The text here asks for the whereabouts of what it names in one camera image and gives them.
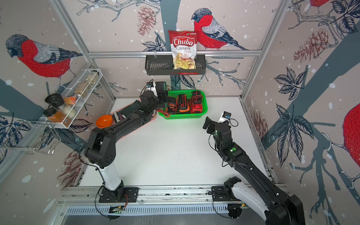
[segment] bird tail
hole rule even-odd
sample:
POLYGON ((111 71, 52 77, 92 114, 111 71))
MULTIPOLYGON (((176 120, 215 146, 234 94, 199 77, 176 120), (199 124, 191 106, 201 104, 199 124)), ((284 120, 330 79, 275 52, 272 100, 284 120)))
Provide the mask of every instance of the bird tail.
POLYGON ((244 48, 243 46, 239 45, 238 43, 234 43, 234 46, 240 48, 241 50, 248 50, 248 49, 244 48))

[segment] glass jar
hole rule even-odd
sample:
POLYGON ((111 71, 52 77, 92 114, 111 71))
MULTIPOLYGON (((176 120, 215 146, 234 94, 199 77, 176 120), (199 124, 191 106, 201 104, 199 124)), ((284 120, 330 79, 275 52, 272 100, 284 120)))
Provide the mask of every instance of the glass jar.
POLYGON ((57 111, 55 108, 47 108, 44 115, 48 120, 55 123, 63 123, 66 127, 69 126, 71 119, 67 118, 62 112, 57 111))

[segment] plastic basket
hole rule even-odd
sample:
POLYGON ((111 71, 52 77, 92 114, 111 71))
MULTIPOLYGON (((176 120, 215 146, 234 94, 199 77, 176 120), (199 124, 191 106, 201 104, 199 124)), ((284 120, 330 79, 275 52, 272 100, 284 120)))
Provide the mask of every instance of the plastic basket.
MULTIPOLYGON (((192 91, 195 90, 179 90, 179 91, 169 91, 168 96, 177 98, 179 94, 186 94, 186 97, 190 99, 192 97, 192 91)), ((170 117, 167 118, 164 114, 159 113, 160 116, 164 117, 167 120, 173 119, 189 119, 189 118, 200 118, 207 112, 207 103, 204 92, 200 91, 201 95, 203 96, 203 112, 202 113, 189 113, 189 114, 170 114, 170 117)))

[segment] metal grate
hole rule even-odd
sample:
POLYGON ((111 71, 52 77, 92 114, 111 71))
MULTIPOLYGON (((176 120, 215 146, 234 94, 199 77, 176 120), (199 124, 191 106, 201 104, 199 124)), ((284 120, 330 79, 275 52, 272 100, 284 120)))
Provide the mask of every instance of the metal grate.
MULTIPOLYGON (((229 213, 228 205, 214 203, 218 213, 229 213)), ((98 210, 104 215, 109 214, 110 205, 97 206, 98 210)), ((145 216, 145 215, 165 215, 165 214, 207 214, 216 213, 212 204, 171 204, 171 205, 127 205, 122 215, 124 216, 145 216)), ((66 215, 98 215, 95 206, 70 206, 66 215)))

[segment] white tabletop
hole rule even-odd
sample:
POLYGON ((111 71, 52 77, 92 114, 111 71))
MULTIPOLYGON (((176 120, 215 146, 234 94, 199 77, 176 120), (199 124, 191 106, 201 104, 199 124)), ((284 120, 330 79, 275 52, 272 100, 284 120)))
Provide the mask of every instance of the white tabletop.
MULTIPOLYGON (((136 99, 117 99, 112 111, 136 99)), ((206 116, 218 121, 223 111, 239 122, 232 127, 233 141, 242 147, 253 163, 266 175, 244 111, 236 97, 207 98, 208 112, 198 119, 166 120, 157 117, 116 143, 114 160, 124 185, 215 185, 237 176, 230 166, 221 167, 222 159, 210 148, 209 134, 202 129, 206 116)), ((85 171, 80 186, 101 186, 94 167, 85 171)))

